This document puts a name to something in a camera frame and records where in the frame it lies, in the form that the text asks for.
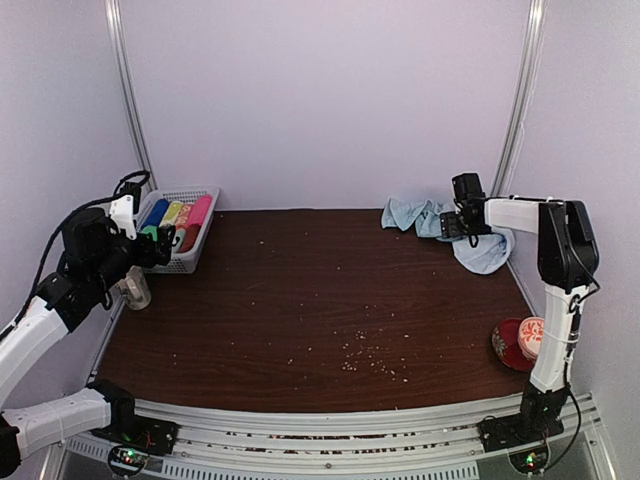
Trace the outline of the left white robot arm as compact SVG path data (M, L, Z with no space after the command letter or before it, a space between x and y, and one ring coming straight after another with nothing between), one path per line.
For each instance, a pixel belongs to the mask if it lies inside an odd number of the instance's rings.
M70 215L58 231L63 259L37 283L27 304L1 333L1 397L55 344L73 333L96 306L109 309L111 290L132 267L165 265L175 228L156 234L120 227L99 207ZM136 415L132 394L94 381L73 395L1 411L1 475L12 475L35 451L92 431L146 453L158 449L149 421Z

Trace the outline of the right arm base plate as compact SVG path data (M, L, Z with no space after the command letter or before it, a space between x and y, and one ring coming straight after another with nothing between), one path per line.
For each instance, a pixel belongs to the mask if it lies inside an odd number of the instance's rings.
M477 424L477 428L485 453L542 442L564 432L564 425L559 419L552 420L549 426L527 430L519 414L500 418L486 417Z

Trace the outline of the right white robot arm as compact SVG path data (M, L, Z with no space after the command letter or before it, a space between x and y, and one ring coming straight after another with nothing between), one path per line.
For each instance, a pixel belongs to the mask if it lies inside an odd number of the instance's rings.
M557 199L469 196L440 215L445 238L473 239L506 228L537 236L537 268L545 288L544 333L519 412L478 424L487 451L536 442L564 431L560 414L571 396L571 365L583 304L599 289L599 253L585 205Z

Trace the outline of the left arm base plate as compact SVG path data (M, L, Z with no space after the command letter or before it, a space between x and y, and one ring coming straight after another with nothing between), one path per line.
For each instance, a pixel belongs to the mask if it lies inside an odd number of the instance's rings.
M175 422L134 415L91 430L95 437L156 456L173 452L179 426Z

